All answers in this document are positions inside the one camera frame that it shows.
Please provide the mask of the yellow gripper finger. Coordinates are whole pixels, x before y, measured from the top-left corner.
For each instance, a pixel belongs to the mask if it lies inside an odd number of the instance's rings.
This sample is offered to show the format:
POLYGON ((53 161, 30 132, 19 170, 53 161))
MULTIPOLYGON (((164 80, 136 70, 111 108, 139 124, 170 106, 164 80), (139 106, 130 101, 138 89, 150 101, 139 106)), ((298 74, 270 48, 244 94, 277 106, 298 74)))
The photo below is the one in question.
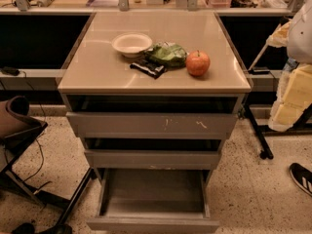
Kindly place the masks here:
POLYGON ((267 38, 266 44, 274 48, 286 47, 289 42, 289 28, 291 23, 288 21, 279 25, 277 29, 267 38))
POLYGON ((268 127, 285 132, 312 104, 312 65, 301 63, 293 71, 283 71, 272 105, 268 127))

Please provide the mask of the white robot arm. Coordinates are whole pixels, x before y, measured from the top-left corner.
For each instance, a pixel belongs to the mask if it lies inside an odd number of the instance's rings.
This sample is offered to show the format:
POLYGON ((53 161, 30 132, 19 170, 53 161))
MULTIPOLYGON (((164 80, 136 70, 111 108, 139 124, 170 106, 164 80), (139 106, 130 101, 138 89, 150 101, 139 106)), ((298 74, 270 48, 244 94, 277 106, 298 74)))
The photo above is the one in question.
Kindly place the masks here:
POLYGON ((266 43, 275 48, 286 47, 289 57, 268 123, 271 130, 285 132, 312 104, 312 0, 307 0, 291 21, 275 30, 266 43))

